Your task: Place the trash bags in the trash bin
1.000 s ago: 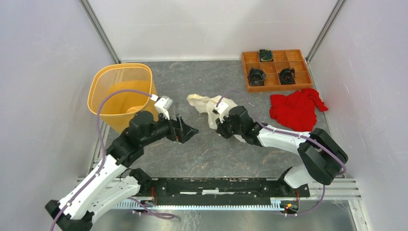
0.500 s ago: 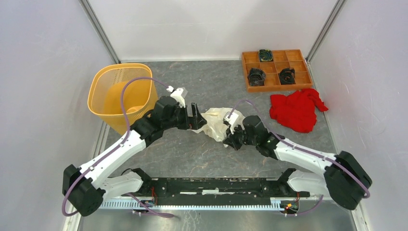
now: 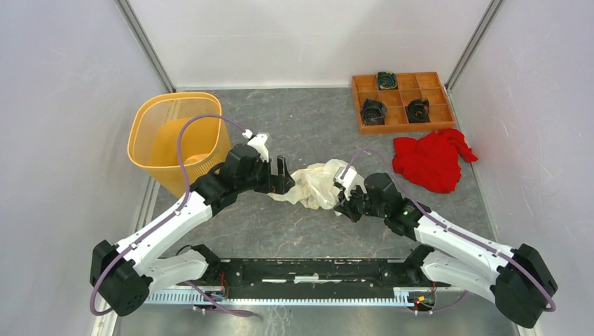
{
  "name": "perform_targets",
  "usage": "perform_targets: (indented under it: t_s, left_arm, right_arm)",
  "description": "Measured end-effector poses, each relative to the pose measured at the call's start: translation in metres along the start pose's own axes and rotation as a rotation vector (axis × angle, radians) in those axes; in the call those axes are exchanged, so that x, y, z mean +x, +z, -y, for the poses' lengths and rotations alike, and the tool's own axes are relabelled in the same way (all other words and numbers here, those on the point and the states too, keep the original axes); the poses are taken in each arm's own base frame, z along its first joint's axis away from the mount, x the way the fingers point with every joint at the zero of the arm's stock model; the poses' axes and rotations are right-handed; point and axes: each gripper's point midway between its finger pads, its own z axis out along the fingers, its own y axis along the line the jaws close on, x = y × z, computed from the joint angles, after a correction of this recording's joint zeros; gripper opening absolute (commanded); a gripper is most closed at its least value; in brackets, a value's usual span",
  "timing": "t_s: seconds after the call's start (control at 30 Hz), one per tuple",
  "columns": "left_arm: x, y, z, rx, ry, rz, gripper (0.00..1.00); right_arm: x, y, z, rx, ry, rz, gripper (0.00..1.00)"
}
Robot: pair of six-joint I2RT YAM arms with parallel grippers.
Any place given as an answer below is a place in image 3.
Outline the cream translucent plastic trash bag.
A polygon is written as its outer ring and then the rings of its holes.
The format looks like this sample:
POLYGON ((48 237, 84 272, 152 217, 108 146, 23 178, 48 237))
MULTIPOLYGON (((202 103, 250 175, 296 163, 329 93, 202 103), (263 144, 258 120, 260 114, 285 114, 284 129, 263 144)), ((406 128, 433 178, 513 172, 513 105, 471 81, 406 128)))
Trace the cream translucent plastic trash bag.
POLYGON ((273 200, 296 204, 300 202, 308 209, 332 210, 338 204, 340 189, 334 186, 334 177, 342 174, 347 163, 331 159, 325 163, 311 164, 291 174, 295 186, 287 193, 268 193, 273 200))

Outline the yellow mesh trash bin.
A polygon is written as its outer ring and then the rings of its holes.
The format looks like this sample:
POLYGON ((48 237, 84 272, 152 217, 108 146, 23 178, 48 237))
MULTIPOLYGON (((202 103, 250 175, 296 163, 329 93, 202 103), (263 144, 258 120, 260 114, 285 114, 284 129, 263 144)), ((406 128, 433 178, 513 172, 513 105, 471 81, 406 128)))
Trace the yellow mesh trash bin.
POLYGON ((148 100, 138 110, 130 130, 127 145, 130 161, 180 198, 185 193, 186 182, 178 149, 193 183, 223 162, 232 147, 226 122, 210 117, 211 114, 221 115, 222 106, 214 95, 206 92, 162 94, 148 100), (190 119, 205 114, 209 117, 183 128, 190 119))

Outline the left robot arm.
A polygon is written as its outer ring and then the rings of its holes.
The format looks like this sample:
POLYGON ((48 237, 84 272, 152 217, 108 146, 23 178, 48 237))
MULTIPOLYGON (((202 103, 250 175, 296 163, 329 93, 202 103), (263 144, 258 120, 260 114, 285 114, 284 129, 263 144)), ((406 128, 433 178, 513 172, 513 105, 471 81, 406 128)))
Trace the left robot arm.
POLYGON ((203 285, 214 284, 220 276, 219 265, 197 251, 167 259, 161 255, 193 228, 234 204, 239 194, 284 195, 294 185, 284 156, 277 156, 277 173, 273 174, 270 161, 254 146, 236 145, 223 162, 190 184, 167 212, 116 244, 103 240, 93 248, 92 313, 101 314, 95 307, 98 295, 109 304, 108 312, 127 316, 161 288, 194 279, 203 285))

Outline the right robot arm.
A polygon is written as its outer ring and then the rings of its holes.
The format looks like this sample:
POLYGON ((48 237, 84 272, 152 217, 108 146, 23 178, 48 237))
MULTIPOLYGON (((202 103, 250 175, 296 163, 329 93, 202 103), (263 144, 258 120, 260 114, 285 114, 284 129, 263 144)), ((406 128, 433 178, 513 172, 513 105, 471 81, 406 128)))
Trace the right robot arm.
POLYGON ((362 178, 353 168, 341 168, 333 184, 339 190, 335 212, 354 223, 363 216, 380 218, 394 234, 425 249, 424 256, 404 267, 410 284, 430 280, 459 287, 493 303, 523 328, 535 327, 543 313, 555 310, 558 285, 535 248, 513 248, 461 228, 402 197, 386 173, 362 178))

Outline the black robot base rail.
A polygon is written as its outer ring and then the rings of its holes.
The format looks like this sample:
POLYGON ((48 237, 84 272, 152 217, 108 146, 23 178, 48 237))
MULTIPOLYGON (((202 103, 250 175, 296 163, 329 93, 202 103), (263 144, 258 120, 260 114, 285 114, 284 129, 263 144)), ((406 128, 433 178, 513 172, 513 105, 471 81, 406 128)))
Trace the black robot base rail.
POLYGON ((375 299, 390 298, 395 288, 447 288, 422 273, 420 258, 427 248, 416 248, 405 259, 224 259, 204 244, 182 251, 196 251, 207 261, 195 285, 222 289, 228 299, 375 299))

